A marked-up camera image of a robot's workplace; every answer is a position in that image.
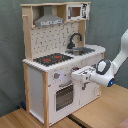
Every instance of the oven handle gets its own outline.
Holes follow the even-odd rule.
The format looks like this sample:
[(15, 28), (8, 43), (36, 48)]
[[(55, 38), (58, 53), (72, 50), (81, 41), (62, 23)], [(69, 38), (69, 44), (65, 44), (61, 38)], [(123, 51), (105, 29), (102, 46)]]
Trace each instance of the oven handle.
[(70, 85), (72, 83), (72, 80), (70, 80), (69, 82), (67, 82), (66, 84), (61, 84), (59, 85), (59, 87), (66, 87), (68, 85)]

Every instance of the oven window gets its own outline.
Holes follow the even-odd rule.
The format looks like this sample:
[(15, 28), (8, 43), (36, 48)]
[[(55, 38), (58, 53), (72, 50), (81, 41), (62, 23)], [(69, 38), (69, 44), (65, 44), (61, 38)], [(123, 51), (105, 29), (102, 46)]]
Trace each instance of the oven window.
[(56, 111), (73, 103), (73, 85), (56, 92)]
[(81, 7), (72, 7), (72, 17), (80, 16)]

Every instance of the faucet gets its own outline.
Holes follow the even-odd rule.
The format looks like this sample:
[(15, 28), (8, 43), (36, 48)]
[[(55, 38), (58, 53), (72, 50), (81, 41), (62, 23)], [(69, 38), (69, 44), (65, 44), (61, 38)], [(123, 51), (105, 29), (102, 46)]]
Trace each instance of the faucet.
[(75, 44), (73, 44), (72, 39), (75, 35), (79, 35), (80, 36), (80, 41), (82, 41), (82, 35), (80, 33), (74, 33), (71, 38), (70, 38), (70, 43), (68, 44), (67, 48), (68, 49), (72, 49), (73, 47), (75, 47)]

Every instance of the oven door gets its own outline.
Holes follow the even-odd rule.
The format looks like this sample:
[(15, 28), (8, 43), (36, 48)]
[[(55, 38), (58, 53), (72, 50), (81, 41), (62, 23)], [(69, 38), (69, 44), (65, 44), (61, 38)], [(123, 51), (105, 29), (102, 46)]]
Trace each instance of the oven door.
[(82, 4), (67, 5), (67, 20), (79, 20), (82, 18)]
[(49, 88), (49, 122), (56, 123), (79, 108), (80, 83), (72, 80)]

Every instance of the toy sink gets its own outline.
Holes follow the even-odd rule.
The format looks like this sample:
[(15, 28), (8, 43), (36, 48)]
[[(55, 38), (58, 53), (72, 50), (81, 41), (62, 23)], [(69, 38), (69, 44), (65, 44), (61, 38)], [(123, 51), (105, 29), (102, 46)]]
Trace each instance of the toy sink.
[(90, 52), (95, 52), (95, 50), (91, 48), (86, 48), (86, 47), (77, 47), (77, 48), (68, 49), (65, 51), (65, 53), (73, 54), (75, 56), (88, 54)]

